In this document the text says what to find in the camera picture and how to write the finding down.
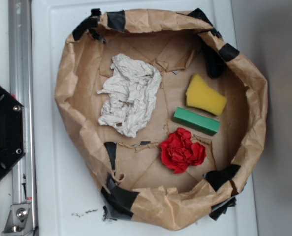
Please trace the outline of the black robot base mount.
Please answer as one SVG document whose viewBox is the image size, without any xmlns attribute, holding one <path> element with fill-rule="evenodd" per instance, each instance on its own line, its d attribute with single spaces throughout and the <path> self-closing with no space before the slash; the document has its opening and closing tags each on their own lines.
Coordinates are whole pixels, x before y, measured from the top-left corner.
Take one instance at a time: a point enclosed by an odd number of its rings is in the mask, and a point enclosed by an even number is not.
<svg viewBox="0 0 292 236">
<path fill-rule="evenodd" d="M 23 106 L 0 86 L 0 181 L 24 154 Z"/>
</svg>

